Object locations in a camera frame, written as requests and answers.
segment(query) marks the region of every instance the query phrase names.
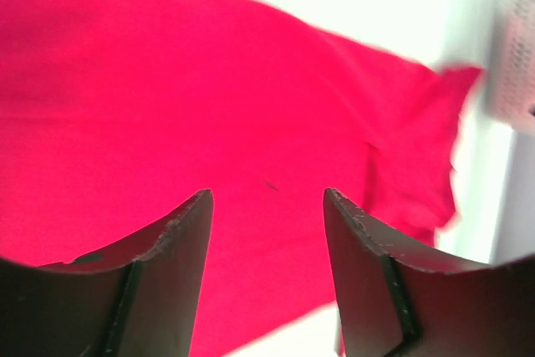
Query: small dark spot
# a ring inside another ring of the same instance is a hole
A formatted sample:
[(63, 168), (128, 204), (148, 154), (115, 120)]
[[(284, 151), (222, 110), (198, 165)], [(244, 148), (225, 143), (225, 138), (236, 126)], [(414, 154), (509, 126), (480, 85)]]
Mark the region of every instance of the small dark spot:
[(89, 254), (85, 254), (76, 258), (73, 263), (97, 263), (103, 258), (104, 255), (102, 255), (100, 252), (90, 252)]
[(277, 187), (275, 187), (274, 184), (270, 183), (269, 181), (265, 181), (264, 184), (271, 188), (273, 191), (280, 191)]

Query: red t-shirt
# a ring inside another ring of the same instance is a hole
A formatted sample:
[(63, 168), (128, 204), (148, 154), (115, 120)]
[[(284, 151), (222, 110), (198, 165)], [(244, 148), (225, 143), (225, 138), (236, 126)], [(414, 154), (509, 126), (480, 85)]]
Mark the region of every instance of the red t-shirt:
[(0, 5), (0, 254), (68, 262), (212, 189), (193, 356), (334, 300), (326, 187), (429, 244), (455, 211), (479, 69), (436, 74), (251, 0)]

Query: red fabric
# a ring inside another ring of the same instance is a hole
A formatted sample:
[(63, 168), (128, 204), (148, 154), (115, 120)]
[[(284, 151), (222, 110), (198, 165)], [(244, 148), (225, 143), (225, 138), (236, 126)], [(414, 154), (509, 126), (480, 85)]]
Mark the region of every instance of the red fabric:
[(334, 299), (322, 196), (421, 241), (479, 69), (436, 74), (250, 0), (0, 0), (0, 253), (71, 261), (210, 188), (193, 356)]

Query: white wall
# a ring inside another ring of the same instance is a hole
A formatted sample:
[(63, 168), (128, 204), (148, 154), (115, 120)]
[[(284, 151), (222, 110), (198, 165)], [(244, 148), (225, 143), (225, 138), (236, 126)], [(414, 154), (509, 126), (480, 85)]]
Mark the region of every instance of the white wall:
[[(322, 28), (436, 67), (485, 64), (494, 0), (262, 0)], [(463, 117), (454, 166), (460, 218), (440, 247), (478, 261), (492, 253), (512, 132), (482, 113), (476, 97)]]

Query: red shirt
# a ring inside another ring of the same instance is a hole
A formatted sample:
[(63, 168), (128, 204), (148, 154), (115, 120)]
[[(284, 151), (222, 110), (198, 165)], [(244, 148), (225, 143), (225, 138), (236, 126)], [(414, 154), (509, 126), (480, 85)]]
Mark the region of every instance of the red shirt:
[(326, 187), (429, 244), (455, 211), (479, 69), (436, 74), (251, 0), (0, 5), (0, 253), (71, 261), (212, 189), (193, 356), (334, 300)]

